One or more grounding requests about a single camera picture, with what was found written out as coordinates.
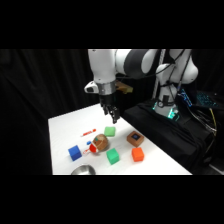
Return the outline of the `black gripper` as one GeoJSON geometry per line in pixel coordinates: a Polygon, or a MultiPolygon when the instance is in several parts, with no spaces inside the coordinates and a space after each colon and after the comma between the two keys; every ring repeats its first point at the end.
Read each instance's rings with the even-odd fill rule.
{"type": "MultiPolygon", "coordinates": [[[[114,94],[110,95],[100,95],[99,96],[100,105],[103,107],[104,114],[108,115],[110,114],[110,110],[108,106],[114,106],[116,97],[114,94]]],[[[114,124],[117,123],[117,120],[120,118],[120,112],[117,107],[112,108],[112,121],[114,124]]]]}

